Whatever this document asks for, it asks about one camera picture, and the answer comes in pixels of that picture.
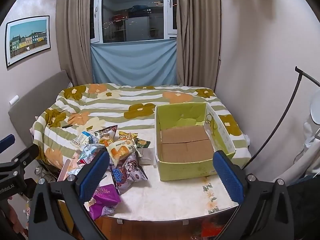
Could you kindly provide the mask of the blue red cartoon snack bag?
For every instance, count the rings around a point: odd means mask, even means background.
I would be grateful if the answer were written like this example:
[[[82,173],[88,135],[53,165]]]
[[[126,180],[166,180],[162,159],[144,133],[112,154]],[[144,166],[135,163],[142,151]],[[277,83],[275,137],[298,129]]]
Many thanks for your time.
[[[106,147],[102,144],[88,144],[83,150],[77,150],[71,159],[67,174],[77,175],[80,170],[89,164],[100,152],[105,152]]]

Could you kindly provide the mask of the cartoon purple blue snack bag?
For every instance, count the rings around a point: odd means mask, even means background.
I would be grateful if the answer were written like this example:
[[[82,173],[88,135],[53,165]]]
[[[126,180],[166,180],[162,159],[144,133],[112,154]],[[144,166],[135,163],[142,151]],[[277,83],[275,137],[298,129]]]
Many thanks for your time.
[[[120,195],[128,191],[133,183],[148,180],[139,164],[137,153],[130,154],[121,166],[111,165],[110,169],[114,187]]]

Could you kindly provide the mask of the orange white cake bag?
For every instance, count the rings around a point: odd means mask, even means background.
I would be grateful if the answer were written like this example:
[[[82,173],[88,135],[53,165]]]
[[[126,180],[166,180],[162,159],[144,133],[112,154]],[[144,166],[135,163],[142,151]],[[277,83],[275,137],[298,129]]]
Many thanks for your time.
[[[126,159],[129,155],[137,151],[135,141],[131,137],[122,137],[115,142],[110,143],[107,146],[107,151],[112,159],[114,166],[117,166],[119,162]]]

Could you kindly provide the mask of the red brown yellow snack bag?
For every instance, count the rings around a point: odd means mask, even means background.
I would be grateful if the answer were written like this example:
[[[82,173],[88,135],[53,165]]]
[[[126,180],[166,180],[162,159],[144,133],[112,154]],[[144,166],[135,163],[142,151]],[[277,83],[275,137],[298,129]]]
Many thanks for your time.
[[[112,142],[114,142],[114,137],[116,135],[118,126],[110,126],[98,131],[94,132],[94,136],[97,138],[97,142],[99,144],[104,144],[105,146],[108,146]]]

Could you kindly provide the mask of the gold snack bag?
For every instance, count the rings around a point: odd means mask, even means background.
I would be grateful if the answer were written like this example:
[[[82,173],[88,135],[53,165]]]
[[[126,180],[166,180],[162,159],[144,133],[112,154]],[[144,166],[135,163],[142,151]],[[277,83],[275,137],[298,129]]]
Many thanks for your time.
[[[138,136],[137,133],[119,131],[119,139],[135,140],[137,138],[137,136]]]

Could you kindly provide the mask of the white translucent packet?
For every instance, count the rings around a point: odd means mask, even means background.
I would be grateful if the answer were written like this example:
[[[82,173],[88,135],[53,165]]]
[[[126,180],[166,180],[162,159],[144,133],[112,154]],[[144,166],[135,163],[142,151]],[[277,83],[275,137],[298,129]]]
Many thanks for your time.
[[[154,148],[139,148],[139,164],[140,165],[156,165]]]

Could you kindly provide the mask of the dark green snack packet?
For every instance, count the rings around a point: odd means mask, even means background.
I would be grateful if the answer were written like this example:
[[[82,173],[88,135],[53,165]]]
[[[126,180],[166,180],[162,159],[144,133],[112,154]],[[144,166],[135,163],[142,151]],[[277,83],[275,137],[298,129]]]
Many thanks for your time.
[[[138,149],[148,148],[150,146],[150,144],[151,144],[150,141],[143,140],[143,139],[140,139],[138,137],[136,137],[135,143],[136,143],[136,146],[137,146]]]

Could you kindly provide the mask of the light blue white snack bag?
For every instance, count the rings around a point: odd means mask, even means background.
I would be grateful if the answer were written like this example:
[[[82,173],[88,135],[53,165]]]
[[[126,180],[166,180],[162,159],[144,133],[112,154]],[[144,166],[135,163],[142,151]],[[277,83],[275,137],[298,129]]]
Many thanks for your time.
[[[71,140],[71,145],[79,150],[83,150],[89,144],[98,143],[99,139],[87,131],[82,131],[76,138]]]

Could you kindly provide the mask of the framed houses picture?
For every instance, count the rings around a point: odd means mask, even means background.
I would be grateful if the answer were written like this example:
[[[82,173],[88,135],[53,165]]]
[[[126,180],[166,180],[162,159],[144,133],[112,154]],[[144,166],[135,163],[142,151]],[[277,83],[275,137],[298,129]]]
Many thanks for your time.
[[[33,16],[8,22],[5,26],[7,68],[51,48],[50,16]]]

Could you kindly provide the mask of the blue cloth under window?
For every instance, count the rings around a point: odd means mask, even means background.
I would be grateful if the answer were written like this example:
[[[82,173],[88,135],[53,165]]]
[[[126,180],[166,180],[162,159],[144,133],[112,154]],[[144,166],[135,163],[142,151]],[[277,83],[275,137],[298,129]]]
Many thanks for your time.
[[[91,45],[95,83],[129,86],[176,85],[176,40]]]

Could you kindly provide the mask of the black lamp stand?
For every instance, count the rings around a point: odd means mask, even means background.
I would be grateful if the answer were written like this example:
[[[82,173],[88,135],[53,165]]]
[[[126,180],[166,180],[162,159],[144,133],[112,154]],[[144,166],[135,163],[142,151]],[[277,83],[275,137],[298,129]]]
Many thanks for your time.
[[[253,155],[253,157],[248,161],[247,164],[244,165],[244,167],[242,168],[243,170],[249,165],[251,164],[251,162],[260,154],[260,152],[265,148],[265,146],[269,143],[269,141],[273,138],[273,136],[275,135],[276,131],[278,130],[278,128],[280,127],[280,125],[282,124],[283,120],[285,119],[295,97],[296,94],[298,92],[300,83],[302,81],[302,78],[305,77],[306,79],[308,79],[309,81],[311,81],[314,85],[316,85],[317,87],[319,87],[319,81],[317,81],[314,77],[312,77],[311,75],[307,74],[306,72],[304,72],[303,70],[301,70],[300,68],[298,68],[297,66],[295,66],[295,72],[298,73],[298,77],[297,77],[297,82],[296,85],[294,87],[294,90],[292,92],[291,98],[289,99],[289,102],[283,112],[283,114],[281,115],[279,121],[277,122],[276,126],[274,127],[274,129],[272,130],[272,132],[270,133],[270,135],[267,137],[267,139],[265,140],[265,142],[262,144],[262,146],[259,148],[259,150]]]

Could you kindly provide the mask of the left beige curtain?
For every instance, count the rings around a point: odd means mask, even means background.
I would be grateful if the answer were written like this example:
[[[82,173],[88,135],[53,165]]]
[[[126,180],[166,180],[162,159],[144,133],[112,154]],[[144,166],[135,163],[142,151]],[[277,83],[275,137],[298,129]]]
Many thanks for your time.
[[[56,41],[60,67],[74,85],[93,82],[90,3],[91,0],[56,1]]]

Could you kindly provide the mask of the beige curtain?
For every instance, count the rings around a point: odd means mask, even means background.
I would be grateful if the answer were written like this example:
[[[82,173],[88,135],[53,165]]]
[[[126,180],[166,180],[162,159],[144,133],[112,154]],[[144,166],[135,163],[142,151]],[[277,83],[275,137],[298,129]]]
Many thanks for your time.
[[[221,0],[177,0],[177,81],[215,89],[220,67]]]
[[[74,85],[93,82],[90,3],[91,0],[56,1],[56,41],[60,67]]]

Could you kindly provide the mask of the right beige curtain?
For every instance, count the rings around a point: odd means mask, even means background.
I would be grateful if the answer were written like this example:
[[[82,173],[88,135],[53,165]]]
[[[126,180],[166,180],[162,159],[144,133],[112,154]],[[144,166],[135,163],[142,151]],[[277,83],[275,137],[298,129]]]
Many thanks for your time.
[[[215,89],[220,67],[221,0],[177,0],[177,81]]]

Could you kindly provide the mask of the window with white frame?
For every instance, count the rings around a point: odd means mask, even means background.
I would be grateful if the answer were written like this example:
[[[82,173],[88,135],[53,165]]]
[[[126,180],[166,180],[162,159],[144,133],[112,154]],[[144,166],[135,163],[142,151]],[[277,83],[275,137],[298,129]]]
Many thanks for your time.
[[[91,43],[176,38],[177,0],[91,0]]]

